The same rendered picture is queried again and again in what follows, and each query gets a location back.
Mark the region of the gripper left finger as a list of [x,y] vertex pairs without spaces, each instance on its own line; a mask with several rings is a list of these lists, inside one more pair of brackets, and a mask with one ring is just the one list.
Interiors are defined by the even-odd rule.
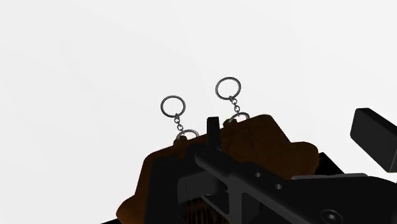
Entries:
[[289,179],[223,150],[223,129],[207,119],[206,144],[193,144],[185,158],[156,158],[151,165],[144,224],[186,224],[180,206],[201,198],[229,224],[310,224],[294,205]]

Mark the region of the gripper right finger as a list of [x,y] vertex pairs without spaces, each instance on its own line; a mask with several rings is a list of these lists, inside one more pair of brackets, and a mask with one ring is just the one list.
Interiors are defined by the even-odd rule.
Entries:
[[[351,139],[397,173],[397,126],[370,108],[354,112]],[[397,224],[397,183],[364,173],[294,176],[295,202],[311,224]]]

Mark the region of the brown plush keychain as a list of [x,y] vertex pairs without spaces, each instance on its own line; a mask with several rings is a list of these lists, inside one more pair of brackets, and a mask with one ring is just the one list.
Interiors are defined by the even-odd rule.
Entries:
[[[183,108],[180,112],[174,114],[168,114],[164,109],[164,104],[168,99],[178,99],[182,102]],[[184,129],[184,127],[180,124],[180,116],[185,112],[186,103],[185,101],[177,95],[169,95],[165,97],[161,104],[160,110],[161,112],[169,117],[173,118],[174,122],[177,124],[177,129],[179,131],[177,138],[174,140],[174,144],[168,148],[164,148],[162,150],[155,151],[150,153],[143,161],[143,165],[141,167],[141,173],[139,175],[139,179],[137,182],[137,187],[135,194],[128,199],[126,199],[116,211],[116,217],[122,224],[143,224],[144,221],[144,209],[146,205],[146,196],[148,191],[148,180],[150,175],[151,165],[156,158],[160,157],[168,157],[183,159],[186,155],[186,149],[188,147],[188,140],[183,134],[187,132],[194,133],[197,137],[199,137],[199,133],[193,129]]]
[[223,122],[223,150],[239,162],[256,165],[284,178],[314,174],[318,149],[311,143],[292,143],[270,115],[250,117],[242,112],[237,96],[241,83],[225,77],[215,86],[216,95],[233,104],[235,114]]

